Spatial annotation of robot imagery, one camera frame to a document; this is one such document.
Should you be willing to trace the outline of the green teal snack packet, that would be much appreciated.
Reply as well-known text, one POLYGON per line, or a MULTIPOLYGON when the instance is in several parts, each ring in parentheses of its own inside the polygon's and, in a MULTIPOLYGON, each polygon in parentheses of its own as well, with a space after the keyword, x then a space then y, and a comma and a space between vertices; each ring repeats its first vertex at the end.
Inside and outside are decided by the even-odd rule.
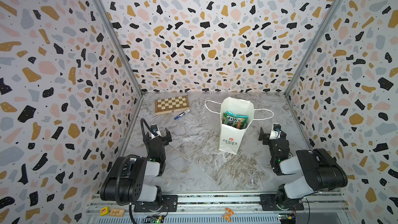
POLYGON ((247 115, 238 115, 230 111, 226 111, 222 116, 222 124, 242 130, 247 127, 248 118, 249 117, 247 115))

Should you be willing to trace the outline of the white paper bag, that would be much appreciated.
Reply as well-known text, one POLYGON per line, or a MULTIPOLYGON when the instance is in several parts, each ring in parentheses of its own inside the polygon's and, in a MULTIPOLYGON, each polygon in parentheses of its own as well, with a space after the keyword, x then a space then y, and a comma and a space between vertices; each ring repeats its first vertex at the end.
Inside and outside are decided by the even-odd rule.
POLYGON ((266 111, 271 114, 269 117, 260 118, 260 121, 274 117, 274 112, 267 108, 255 109, 252 102, 233 97, 227 97, 221 103, 206 100, 204 106, 211 113, 219 115, 220 139, 218 149, 233 155, 238 153, 245 133, 252 122, 256 121, 255 112, 266 111))

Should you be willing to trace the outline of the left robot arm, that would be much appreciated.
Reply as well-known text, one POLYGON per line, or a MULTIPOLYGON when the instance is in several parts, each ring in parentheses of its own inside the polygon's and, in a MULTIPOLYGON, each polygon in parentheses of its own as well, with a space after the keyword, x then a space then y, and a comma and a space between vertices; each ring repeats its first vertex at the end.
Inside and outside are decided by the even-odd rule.
POLYGON ((148 156, 118 157, 99 191, 101 200, 113 201, 118 205, 142 204, 154 210, 161 207, 161 188, 145 184, 144 179, 162 176, 166 165, 165 146, 172 141, 172 136, 166 130, 165 136, 146 133, 144 138, 148 156))

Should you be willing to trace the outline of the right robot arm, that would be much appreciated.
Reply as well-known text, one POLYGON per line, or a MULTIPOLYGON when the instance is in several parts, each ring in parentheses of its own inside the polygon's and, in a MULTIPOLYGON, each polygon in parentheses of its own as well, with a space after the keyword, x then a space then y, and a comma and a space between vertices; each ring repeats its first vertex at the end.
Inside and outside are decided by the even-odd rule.
POLYGON ((262 144, 269 147, 270 165, 276 175, 303 173, 295 181, 278 187, 274 202, 279 209, 299 209, 306 196, 347 186, 346 173, 325 149, 302 149, 293 155, 286 136, 279 124, 274 124, 269 133, 261 128, 259 135, 262 144))

